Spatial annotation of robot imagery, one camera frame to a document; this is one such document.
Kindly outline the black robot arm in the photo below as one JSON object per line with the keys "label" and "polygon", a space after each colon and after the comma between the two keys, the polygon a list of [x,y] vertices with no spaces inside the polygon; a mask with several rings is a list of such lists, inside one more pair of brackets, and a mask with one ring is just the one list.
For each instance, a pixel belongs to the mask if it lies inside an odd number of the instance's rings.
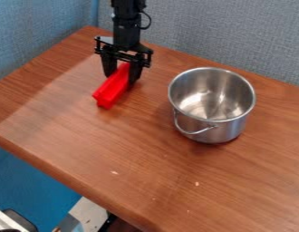
{"label": "black robot arm", "polygon": [[140,42],[140,31],[148,30],[150,24],[141,25],[141,15],[150,20],[145,13],[146,0],[110,0],[113,8],[113,37],[96,37],[96,54],[101,57],[102,70],[109,77],[117,70],[117,61],[130,64],[128,83],[140,79],[142,68],[150,67],[153,50]]}

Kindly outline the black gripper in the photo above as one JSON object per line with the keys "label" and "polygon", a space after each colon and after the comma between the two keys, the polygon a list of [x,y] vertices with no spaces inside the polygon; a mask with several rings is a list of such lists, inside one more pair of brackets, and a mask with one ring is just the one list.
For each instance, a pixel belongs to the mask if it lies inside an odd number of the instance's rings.
{"label": "black gripper", "polygon": [[142,68],[150,67],[153,51],[140,43],[141,17],[122,19],[118,16],[113,20],[113,36],[96,37],[96,53],[101,57],[105,76],[109,77],[117,69],[117,61],[130,63],[128,83],[133,85],[141,76]]}

